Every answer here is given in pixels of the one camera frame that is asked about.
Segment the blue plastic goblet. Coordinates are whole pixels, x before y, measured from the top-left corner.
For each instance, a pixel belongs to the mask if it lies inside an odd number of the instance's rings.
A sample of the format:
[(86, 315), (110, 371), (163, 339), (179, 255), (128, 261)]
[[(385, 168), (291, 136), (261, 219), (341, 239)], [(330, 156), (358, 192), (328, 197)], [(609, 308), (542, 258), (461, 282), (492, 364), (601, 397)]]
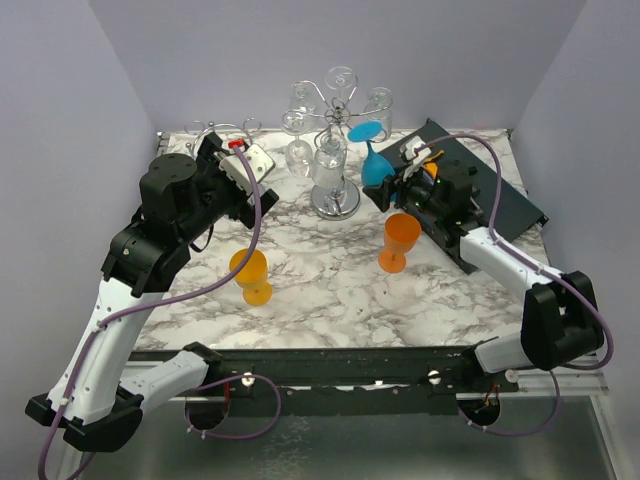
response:
[(361, 183), (363, 187), (378, 187), (383, 180), (395, 175), (395, 169), (391, 163), (377, 153), (372, 146), (372, 140), (383, 132), (382, 124), (378, 121), (366, 121), (353, 127), (347, 138), (352, 143), (365, 143), (367, 156), (361, 168)]

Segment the yellow handled pliers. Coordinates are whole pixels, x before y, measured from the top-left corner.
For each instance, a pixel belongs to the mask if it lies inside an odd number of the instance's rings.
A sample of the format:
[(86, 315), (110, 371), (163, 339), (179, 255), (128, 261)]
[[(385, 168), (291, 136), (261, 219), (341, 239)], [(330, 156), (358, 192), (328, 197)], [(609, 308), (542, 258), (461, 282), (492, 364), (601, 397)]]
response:
[(435, 162), (437, 159), (439, 159), (442, 155), (444, 155), (444, 150), (439, 150), (437, 153), (427, 157), (426, 161), (427, 163), (430, 162)]

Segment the tall clear flute glass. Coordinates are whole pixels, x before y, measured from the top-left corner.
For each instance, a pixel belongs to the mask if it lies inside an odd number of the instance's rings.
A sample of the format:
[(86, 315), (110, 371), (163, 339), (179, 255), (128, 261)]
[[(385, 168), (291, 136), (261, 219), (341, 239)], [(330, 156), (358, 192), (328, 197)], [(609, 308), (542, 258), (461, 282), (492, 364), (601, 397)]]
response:
[(327, 71), (325, 84), (344, 104), (348, 104), (358, 87), (358, 78), (350, 67), (335, 66)]

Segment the clear wine glass front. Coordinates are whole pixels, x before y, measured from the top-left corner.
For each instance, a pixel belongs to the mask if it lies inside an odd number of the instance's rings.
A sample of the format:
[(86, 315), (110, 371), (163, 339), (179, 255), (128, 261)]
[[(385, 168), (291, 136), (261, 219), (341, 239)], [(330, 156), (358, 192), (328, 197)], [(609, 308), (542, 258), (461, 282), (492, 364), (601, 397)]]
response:
[(311, 145), (302, 136), (312, 130), (310, 117), (300, 110), (288, 110), (282, 115), (282, 130), (292, 137), (285, 147), (285, 162), (289, 171), (299, 177), (308, 177), (313, 160)]

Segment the orange plastic goblet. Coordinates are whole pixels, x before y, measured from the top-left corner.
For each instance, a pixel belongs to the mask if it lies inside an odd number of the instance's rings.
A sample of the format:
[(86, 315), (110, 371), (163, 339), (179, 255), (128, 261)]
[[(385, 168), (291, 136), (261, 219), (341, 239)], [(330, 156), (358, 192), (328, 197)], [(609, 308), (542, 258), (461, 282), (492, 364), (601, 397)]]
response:
[(387, 273), (399, 273), (406, 267), (406, 254), (422, 233), (419, 221), (407, 213), (391, 215), (384, 225), (384, 249), (378, 256), (379, 266)]

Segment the clear wine glass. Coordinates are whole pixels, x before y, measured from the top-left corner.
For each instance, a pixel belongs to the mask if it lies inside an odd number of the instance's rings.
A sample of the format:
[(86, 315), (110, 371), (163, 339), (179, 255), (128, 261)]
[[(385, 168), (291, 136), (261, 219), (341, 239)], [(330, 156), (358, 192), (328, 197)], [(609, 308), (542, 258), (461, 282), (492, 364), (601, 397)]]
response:
[(365, 118), (381, 125), (381, 132), (373, 139), (375, 143), (381, 143), (389, 138), (392, 130), (392, 94), (386, 87), (374, 87), (369, 91), (367, 99), (368, 103), (364, 110)]
[(314, 184), (327, 190), (340, 189), (344, 183), (346, 157), (344, 137), (332, 133), (323, 134), (312, 164), (311, 178)]
[(315, 87), (306, 80), (292, 84), (289, 109), (312, 116), (317, 113)]
[(292, 137), (285, 147), (285, 162), (289, 171), (299, 177), (308, 177), (313, 160), (311, 145), (302, 136), (312, 130), (310, 117), (300, 110), (288, 110), (282, 115), (282, 130)]

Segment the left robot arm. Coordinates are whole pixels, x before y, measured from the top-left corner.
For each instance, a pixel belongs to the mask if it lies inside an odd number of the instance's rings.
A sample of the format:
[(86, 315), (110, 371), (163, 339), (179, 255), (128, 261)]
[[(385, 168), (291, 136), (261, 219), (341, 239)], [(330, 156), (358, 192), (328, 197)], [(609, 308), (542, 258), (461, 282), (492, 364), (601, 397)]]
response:
[(30, 418), (61, 430), (80, 452), (115, 452), (145, 413), (180, 393), (220, 387), (217, 355), (197, 343), (137, 377), (122, 373), (153, 310), (170, 304), (166, 294), (194, 242), (223, 216), (259, 230), (278, 200), (259, 188), (274, 167), (262, 147), (215, 133), (194, 157), (168, 153), (150, 163), (139, 182), (141, 205), (111, 241), (81, 341), (56, 385), (29, 400)]

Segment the yellow plastic goblet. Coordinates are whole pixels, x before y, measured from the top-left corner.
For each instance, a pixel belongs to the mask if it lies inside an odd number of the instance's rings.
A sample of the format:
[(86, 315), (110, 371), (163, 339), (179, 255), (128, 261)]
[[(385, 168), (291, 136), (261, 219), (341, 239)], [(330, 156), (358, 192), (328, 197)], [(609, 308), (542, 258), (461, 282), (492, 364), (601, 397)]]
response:
[(251, 254), (234, 279), (242, 289), (243, 298), (248, 305), (261, 306), (271, 299), (273, 290), (268, 281), (267, 258), (258, 249)]

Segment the tall chrome glass rack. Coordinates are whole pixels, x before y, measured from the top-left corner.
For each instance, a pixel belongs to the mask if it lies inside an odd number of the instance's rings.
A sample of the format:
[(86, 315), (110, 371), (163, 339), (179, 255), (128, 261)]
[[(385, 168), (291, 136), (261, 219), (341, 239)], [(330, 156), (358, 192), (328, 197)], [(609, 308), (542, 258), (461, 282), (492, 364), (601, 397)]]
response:
[(360, 206), (358, 187), (345, 177), (348, 144), (387, 140), (392, 133), (393, 99), (388, 89), (376, 87), (367, 95), (363, 111), (351, 111), (359, 81), (347, 66), (329, 69), (325, 84), (330, 97), (311, 80), (295, 82), (281, 124), (293, 137), (285, 149), (289, 170), (313, 181), (312, 209), (324, 219), (340, 221)]

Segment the small chrome glass rack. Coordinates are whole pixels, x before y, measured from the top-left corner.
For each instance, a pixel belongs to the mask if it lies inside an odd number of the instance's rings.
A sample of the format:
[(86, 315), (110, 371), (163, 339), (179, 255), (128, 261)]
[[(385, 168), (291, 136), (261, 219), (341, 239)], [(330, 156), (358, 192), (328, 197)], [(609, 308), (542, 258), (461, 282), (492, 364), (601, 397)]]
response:
[(245, 119), (241, 125), (234, 123), (216, 123), (214, 121), (203, 122), (193, 120), (192, 124), (199, 128), (198, 131), (191, 132), (184, 127), (184, 133), (193, 135), (194, 138), (186, 142), (186, 148), (193, 153), (201, 140), (209, 133), (238, 134), (244, 142), (251, 146), (254, 143), (254, 135), (262, 130), (263, 124), (255, 117)]

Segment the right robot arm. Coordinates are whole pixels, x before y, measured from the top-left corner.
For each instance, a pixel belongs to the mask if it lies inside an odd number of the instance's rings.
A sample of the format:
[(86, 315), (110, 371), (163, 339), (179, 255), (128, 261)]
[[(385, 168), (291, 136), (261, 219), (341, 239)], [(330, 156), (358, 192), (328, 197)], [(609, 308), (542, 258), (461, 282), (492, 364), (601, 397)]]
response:
[(425, 230), (443, 251), (522, 300), (519, 332), (477, 344), (460, 367), (462, 384), (480, 392), (494, 383), (497, 372), (566, 366), (602, 347), (605, 333), (585, 274), (546, 266), (490, 229), (474, 200), (475, 173), (457, 160), (443, 160), (434, 170), (412, 167), (388, 175), (363, 192), (381, 211), (395, 206), (431, 217)]

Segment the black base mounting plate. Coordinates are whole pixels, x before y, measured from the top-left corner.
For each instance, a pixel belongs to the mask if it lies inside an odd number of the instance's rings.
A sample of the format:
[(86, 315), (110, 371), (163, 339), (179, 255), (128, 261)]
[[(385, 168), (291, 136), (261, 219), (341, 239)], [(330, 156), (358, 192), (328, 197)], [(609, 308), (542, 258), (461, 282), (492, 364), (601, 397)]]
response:
[(458, 397), (479, 398), (491, 387), (511, 394), (521, 385), (504, 372), (473, 369), (466, 347), (212, 350), (193, 342), (185, 348), (211, 362), (207, 382), (259, 375), (252, 386), (232, 383), (232, 412), (245, 417), (272, 413), (273, 386), (283, 415), (356, 416), (454, 415)]

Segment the dark flat equipment box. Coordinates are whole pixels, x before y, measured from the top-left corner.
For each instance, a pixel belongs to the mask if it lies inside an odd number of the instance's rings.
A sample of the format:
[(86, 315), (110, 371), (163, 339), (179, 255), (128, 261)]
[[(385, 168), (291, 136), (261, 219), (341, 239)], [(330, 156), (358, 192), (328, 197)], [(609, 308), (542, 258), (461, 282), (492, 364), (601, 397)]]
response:
[[(400, 210), (415, 217), (424, 233), (464, 273), (476, 271), (477, 266), (463, 259), (460, 240), (471, 230), (488, 225), (496, 193), (500, 194), (500, 200), (494, 227), (505, 240), (513, 241), (532, 226), (542, 226), (547, 221), (544, 213), (526, 196), (498, 177), (497, 172), (460, 143), (458, 137), (431, 119), (379, 153), (391, 163), (395, 175), (402, 175), (405, 169), (400, 146), (415, 135), (426, 142), (431, 155), (441, 149), (444, 155), (435, 162), (426, 162), (413, 174), (425, 181), (425, 208)], [(477, 168), (473, 182), (464, 173), (467, 166)]]

